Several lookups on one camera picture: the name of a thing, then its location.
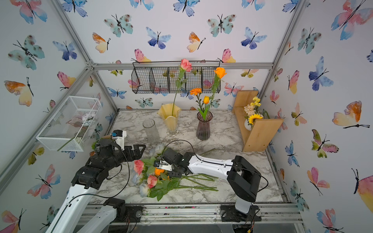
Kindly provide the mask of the orange marigold flower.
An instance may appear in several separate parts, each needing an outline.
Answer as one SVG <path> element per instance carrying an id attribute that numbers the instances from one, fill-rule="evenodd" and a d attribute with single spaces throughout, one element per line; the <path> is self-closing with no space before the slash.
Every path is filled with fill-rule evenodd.
<path id="1" fill-rule="evenodd" d="M 206 119 L 206 104 L 204 99 L 201 97 L 202 89 L 201 88 L 194 88 L 189 92 L 192 96 L 197 97 L 197 104 L 198 104 L 198 111 L 203 119 Z"/>

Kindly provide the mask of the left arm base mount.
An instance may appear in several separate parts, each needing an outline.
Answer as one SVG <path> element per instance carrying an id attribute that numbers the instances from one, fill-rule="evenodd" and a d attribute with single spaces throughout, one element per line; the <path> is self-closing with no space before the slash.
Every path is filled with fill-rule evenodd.
<path id="1" fill-rule="evenodd" d="M 113 222 L 127 222 L 131 220 L 140 222 L 144 207 L 138 205 L 126 204 L 125 200 L 109 198 L 104 202 L 104 206 L 110 206 L 116 214 Z"/>

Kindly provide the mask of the orange rose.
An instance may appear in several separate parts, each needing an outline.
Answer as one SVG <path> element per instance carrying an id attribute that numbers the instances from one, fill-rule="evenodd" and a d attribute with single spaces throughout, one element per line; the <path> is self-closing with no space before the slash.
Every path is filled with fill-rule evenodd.
<path id="1" fill-rule="evenodd" d="M 162 170 L 162 169 L 158 169 L 158 168 L 155 168 L 155 170 L 154 170 L 154 175 L 156 176 L 156 177 L 159 177 L 162 173 L 164 173 L 165 171 L 164 170 Z"/>
<path id="2" fill-rule="evenodd" d="M 217 93 L 217 91 L 219 89 L 221 79 L 227 74 L 226 70 L 224 68 L 221 68 L 221 67 L 216 68 L 214 70 L 214 73 L 215 73 L 215 78 L 214 78 L 214 83 L 213 83 L 212 88 L 211 88 L 212 95 L 210 97 L 208 97 L 209 102 L 207 103 L 207 111 L 208 112 L 210 111 L 210 108 L 212 106 L 212 102 L 215 98 L 215 94 Z"/>

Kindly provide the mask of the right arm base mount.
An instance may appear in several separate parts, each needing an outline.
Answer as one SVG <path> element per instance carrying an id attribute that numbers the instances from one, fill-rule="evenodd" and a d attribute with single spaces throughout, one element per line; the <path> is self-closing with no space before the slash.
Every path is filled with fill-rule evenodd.
<path id="1" fill-rule="evenodd" d="M 259 211 L 260 209 L 256 205 L 251 205 L 247 214 L 238 211 L 234 205 L 220 206 L 220 216 L 222 222 L 262 221 L 262 217 L 259 215 Z"/>

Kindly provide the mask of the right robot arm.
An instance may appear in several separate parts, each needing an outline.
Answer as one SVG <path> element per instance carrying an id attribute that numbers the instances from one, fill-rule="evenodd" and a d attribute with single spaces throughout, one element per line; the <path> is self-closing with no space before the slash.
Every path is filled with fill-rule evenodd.
<path id="1" fill-rule="evenodd" d="M 235 208 L 242 214 L 248 214 L 256 196 L 262 178 L 260 172 L 242 156 L 231 160 L 218 160 L 202 157 L 194 152 L 180 154 L 167 148 L 159 161 L 153 165 L 169 171 L 170 176 L 209 175 L 228 181 L 237 196 Z"/>

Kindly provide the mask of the pink rose tall stem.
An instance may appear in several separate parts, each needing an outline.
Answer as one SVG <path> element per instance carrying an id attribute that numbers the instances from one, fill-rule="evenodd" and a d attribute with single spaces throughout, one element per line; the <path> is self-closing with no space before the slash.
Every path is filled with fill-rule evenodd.
<path id="1" fill-rule="evenodd" d="M 173 117 L 175 116 L 174 109 L 175 109 L 175 101 L 176 101 L 177 94 L 181 90 L 183 84 L 185 84 L 187 82 L 187 78 L 185 78 L 185 74 L 187 72 L 191 72 L 191 71 L 192 71 L 192 63 L 189 60 L 183 58 L 181 60 L 180 66 L 179 66 L 179 75 L 178 75 L 178 78 L 175 82 L 176 93 L 175 93 L 175 96 L 174 96 L 174 99 L 173 99 L 173 108 L 172 108 L 172 111 L 171 111 L 171 114 L 172 114 Z"/>

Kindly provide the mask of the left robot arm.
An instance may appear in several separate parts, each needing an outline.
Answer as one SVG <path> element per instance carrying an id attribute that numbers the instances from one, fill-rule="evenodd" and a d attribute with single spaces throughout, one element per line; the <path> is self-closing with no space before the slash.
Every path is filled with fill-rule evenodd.
<path id="1" fill-rule="evenodd" d="M 125 146 L 123 137 L 99 139 L 95 144 L 94 155 L 76 172 L 67 197 L 47 232 L 74 232 L 91 199 L 99 197 L 98 191 L 103 182 L 108 180 L 109 172 L 123 163 L 129 164 L 140 159 L 145 149 L 144 144 Z M 130 219 L 125 200 L 119 199 L 116 195 L 103 198 L 104 205 L 79 232 L 102 233 L 109 228 L 110 223 Z"/>

